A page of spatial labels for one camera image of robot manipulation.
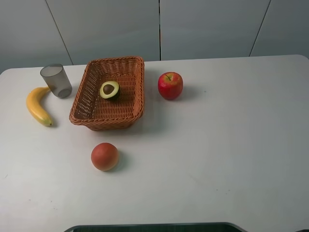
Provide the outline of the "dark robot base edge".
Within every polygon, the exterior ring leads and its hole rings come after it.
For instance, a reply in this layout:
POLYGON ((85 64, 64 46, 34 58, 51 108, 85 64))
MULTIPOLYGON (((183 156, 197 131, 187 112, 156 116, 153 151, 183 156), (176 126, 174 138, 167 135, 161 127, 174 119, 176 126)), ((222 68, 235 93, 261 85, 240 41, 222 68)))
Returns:
POLYGON ((127 225, 80 225, 66 232, 245 232, 239 226, 227 222, 215 223, 163 223, 127 225))

